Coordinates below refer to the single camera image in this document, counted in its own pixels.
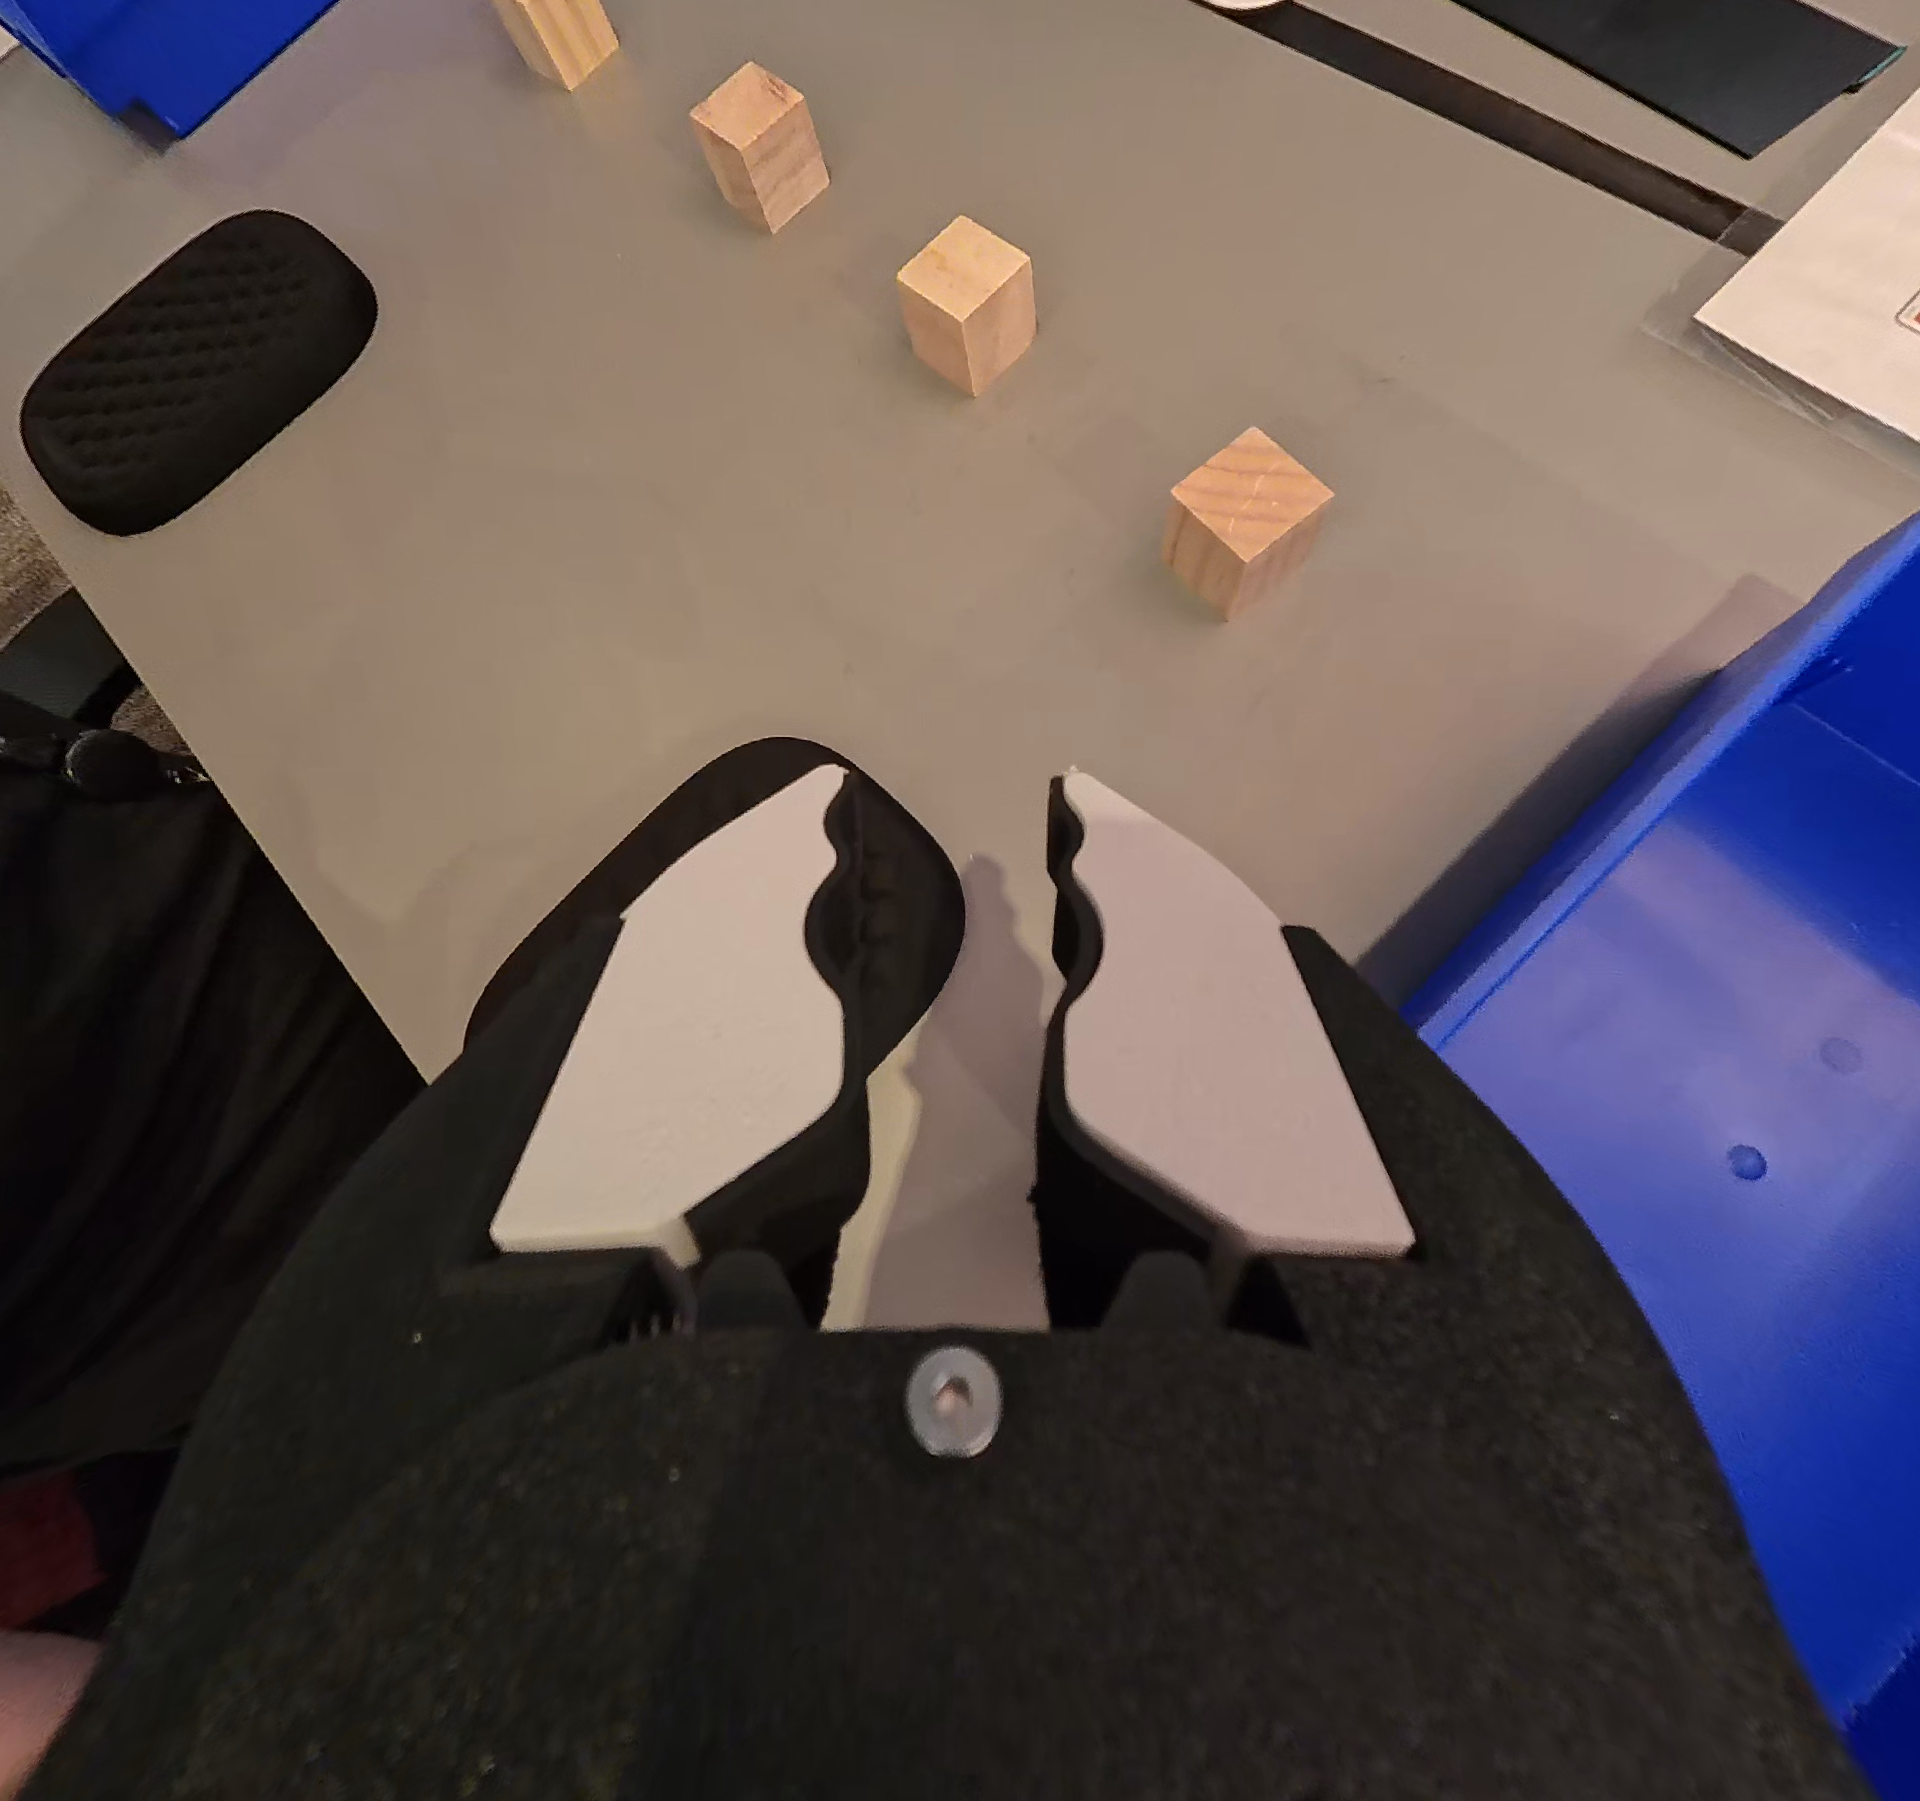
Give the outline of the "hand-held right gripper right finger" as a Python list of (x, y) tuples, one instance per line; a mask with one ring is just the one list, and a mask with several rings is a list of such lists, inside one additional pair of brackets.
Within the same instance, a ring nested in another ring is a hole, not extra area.
[(1181, 1253), (1399, 1260), (1415, 1230), (1274, 909), (1085, 771), (1048, 787), (1034, 1220), (1051, 1293)]

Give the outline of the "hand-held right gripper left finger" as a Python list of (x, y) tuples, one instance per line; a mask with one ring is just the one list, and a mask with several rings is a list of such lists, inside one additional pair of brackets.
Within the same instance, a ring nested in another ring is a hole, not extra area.
[(505, 1258), (644, 1250), (707, 1279), (773, 1260), (828, 1313), (872, 1169), (862, 779), (711, 762), (518, 952), (604, 949), (492, 1214)]

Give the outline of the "wooden cube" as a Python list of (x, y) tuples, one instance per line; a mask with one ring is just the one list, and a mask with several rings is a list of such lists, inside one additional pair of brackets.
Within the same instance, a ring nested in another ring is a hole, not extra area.
[(1175, 485), (1161, 561), (1214, 614), (1237, 619), (1307, 566), (1333, 498), (1318, 473), (1247, 429)]
[(618, 53), (601, 0), (490, 0), (526, 64), (568, 91), (578, 89)]
[(769, 235), (829, 188), (805, 94), (756, 60), (703, 98), (689, 122), (721, 195)]
[(1036, 337), (1030, 258), (956, 217), (898, 274), (907, 339), (926, 370), (981, 397)]

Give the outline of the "black textured wrist pad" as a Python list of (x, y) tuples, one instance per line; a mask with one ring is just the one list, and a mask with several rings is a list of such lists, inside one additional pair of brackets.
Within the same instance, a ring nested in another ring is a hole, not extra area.
[(769, 735), (720, 755), (654, 807), (515, 946), (475, 1000), (464, 1044), (545, 959), (621, 913), (677, 859), (816, 767), (849, 771), (858, 814), (858, 1044), (872, 1074), (925, 1017), (953, 970), (967, 897), (939, 841), (872, 778), (822, 743)]
[(371, 278), (320, 228), (250, 209), (111, 301), (35, 377), (23, 451), (108, 539), (200, 503), (322, 398), (379, 319)]

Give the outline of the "person's leg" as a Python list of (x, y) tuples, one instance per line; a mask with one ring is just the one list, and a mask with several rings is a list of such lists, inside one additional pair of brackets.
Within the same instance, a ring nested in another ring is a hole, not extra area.
[(19, 1779), (14, 1767), (32, 1767), (46, 1754), (97, 1660), (95, 1642), (37, 1630), (3, 1632), (4, 1785)]

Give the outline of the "instruction sheet in plastic sleeve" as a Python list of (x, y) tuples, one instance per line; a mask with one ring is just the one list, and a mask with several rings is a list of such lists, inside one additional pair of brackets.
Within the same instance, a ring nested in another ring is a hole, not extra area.
[(1918, 96), (1783, 221), (1746, 211), (1642, 330), (1918, 469)]

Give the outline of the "black rectangular table plate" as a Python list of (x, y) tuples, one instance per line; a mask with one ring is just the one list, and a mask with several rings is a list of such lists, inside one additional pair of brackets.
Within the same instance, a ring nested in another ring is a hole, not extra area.
[(1905, 45), (1803, 0), (1449, 0), (1754, 161)]

